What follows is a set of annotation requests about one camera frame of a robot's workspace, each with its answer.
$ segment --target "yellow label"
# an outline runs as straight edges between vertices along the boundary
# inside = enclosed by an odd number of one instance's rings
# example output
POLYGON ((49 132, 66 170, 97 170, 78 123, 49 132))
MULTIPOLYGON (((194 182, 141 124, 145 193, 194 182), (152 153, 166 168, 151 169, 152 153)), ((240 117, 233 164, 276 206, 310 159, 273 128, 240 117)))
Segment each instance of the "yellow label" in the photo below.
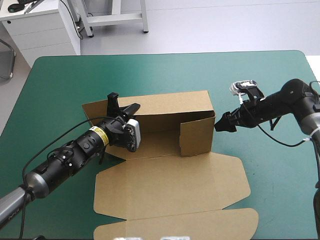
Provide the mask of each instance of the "yellow label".
POLYGON ((89 130, 94 131, 103 141, 103 145, 107 145, 109 143, 109 139, 105 131, 103 131, 100 127, 93 126, 89 130))

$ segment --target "silver arm segment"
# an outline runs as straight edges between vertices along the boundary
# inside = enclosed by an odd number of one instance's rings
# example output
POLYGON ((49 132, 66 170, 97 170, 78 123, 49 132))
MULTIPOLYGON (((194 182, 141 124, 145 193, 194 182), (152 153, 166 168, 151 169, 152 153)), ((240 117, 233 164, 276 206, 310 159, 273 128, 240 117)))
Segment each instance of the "silver arm segment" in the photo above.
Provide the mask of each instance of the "silver arm segment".
MULTIPOLYGON (((21 187, 0 198, 0 229, 22 210, 26 191, 21 187)), ((31 201, 28 194, 26 204, 31 201)))

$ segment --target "cable tie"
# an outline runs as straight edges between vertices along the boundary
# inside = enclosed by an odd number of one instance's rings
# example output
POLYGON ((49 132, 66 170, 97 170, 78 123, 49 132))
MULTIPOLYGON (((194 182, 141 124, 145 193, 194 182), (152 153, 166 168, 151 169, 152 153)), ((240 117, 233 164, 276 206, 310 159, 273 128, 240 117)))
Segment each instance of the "cable tie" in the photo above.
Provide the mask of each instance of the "cable tie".
POLYGON ((242 105, 244 103, 244 99, 241 96, 241 92, 238 93, 238 96, 239 96, 240 105, 242 105))
POLYGON ((312 136, 320 130, 320 126, 318 128, 316 128, 315 130, 313 130, 313 132, 310 134, 309 138, 312 138, 312 136))

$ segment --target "white drawer cabinet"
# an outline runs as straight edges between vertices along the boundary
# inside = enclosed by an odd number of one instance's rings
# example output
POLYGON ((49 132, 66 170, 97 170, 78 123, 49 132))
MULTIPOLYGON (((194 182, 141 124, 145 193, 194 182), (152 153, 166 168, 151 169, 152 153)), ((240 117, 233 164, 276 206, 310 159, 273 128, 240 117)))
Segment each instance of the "white drawer cabinet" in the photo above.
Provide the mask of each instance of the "white drawer cabinet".
POLYGON ((13 35, 11 37, 20 51, 70 42, 65 28, 13 35))
POLYGON ((2 21, 2 23, 10 36, 64 28, 59 13, 28 16, 2 21))
POLYGON ((9 13, 8 6, 15 1, 3 0, 0 21, 30 67, 42 56, 81 54, 73 21, 59 0, 45 0, 28 14, 9 13))
POLYGON ((26 62, 32 66, 37 58, 42 56, 70 56, 75 55, 70 42, 38 47, 36 51, 31 49, 21 50, 26 62))

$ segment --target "unfolded cardboard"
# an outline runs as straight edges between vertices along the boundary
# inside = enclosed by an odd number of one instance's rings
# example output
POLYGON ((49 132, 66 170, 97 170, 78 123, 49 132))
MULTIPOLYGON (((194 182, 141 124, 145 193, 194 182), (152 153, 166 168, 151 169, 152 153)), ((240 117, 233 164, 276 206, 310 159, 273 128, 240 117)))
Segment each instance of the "unfolded cardboard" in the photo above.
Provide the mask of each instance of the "unfolded cardboard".
MULTIPOLYGON (((222 210, 249 196, 250 187, 239 158, 211 152, 215 112, 208 92, 121 97, 118 102, 141 105, 136 113, 141 143, 134 153, 107 148, 126 161, 96 176, 94 210, 127 221, 98 227, 94 239, 250 239, 258 225, 256 211, 222 210)), ((83 109, 88 118, 103 116, 107 101, 83 109)))

